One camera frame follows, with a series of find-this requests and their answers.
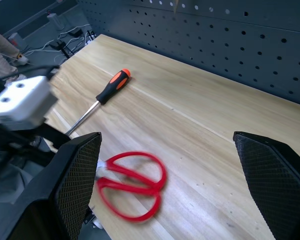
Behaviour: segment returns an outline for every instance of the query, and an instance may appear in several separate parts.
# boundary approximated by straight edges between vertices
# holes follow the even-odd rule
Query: scissors
[[[152,161],[156,162],[161,169],[161,173],[162,173],[161,179],[158,182],[154,182],[150,178],[148,178],[144,175],[141,175],[136,171],[133,171],[133,170],[125,168],[123,166],[117,165],[115,163],[115,161],[118,159],[130,157],[130,156],[143,156],[143,157],[147,157],[147,158],[151,159]],[[157,211],[159,210],[160,204],[161,204],[161,200],[162,200],[160,191],[164,187],[164,185],[166,184],[166,181],[167,181],[166,167],[164,166],[164,164],[160,161],[160,159],[158,157],[156,157],[155,155],[152,155],[150,153],[147,153],[147,152],[128,151],[128,152],[124,152],[124,153],[121,153],[121,154],[118,154],[116,156],[109,158],[105,162],[105,165],[106,165],[106,168],[110,171],[124,174],[124,175],[126,175],[130,178],[133,178],[135,180],[138,180],[146,185],[146,187],[139,187],[139,186],[133,186],[133,185],[128,185],[125,183],[113,181],[106,177],[99,178],[96,181],[95,187],[97,188],[103,202],[112,210],[112,212],[114,212],[116,215],[120,216],[121,218],[123,218],[124,220],[127,220],[129,222],[143,222],[145,220],[148,220],[149,218],[151,218],[153,215],[155,215],[157,213]],[[125,214],[119,212],[118,209],[115,208],[108,201],[108,199],[106,198],[106,196],[103,192],[103,189],[105,189],[105,188],[154,197],[154,199],[155,199],[154,205],[147,213],[145,213],[141,216],[125,215]]]

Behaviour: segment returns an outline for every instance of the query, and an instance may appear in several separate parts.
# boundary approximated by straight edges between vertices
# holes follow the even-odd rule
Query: gray pegboard
[[[180,0],[176,14],[174,0],[78,3],[97,34],[300,104],[300,2]]]

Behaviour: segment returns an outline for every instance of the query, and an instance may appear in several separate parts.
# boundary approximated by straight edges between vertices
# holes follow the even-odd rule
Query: metal shaft
[[[65,133],[65,135],[70,136],[88,117],[94,112],[97,106],[100,104],[99,101],[96,101],[85,114],[76,123]]]

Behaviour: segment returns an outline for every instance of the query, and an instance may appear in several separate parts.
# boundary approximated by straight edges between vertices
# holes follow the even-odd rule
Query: wooden table
[[[102,133],[99,161],[147,151],[168,170],[160,212],[135,224],[114,216],[93,192],[90,207],[113,240],[274,239],[244,177],[234,131],[267,136],[300,155],[300,105],[159,54],[100,35],[62,65],[54,78],[59,98],[48,123],[66,132],[122,68],[133,79],[73,137]],[[144,159],[124,165],[153,178]],[[120,181],[112,172],[107,176]],[[140,214],[153,199],[108,192],[119,209]]]

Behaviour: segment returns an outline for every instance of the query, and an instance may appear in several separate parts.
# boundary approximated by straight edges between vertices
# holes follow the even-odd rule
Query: beige pants
[[[0,53],[16,58],[20,51],[0,34]],[[11,66],[0,54],[0,77],[17,72],[18,69]]]

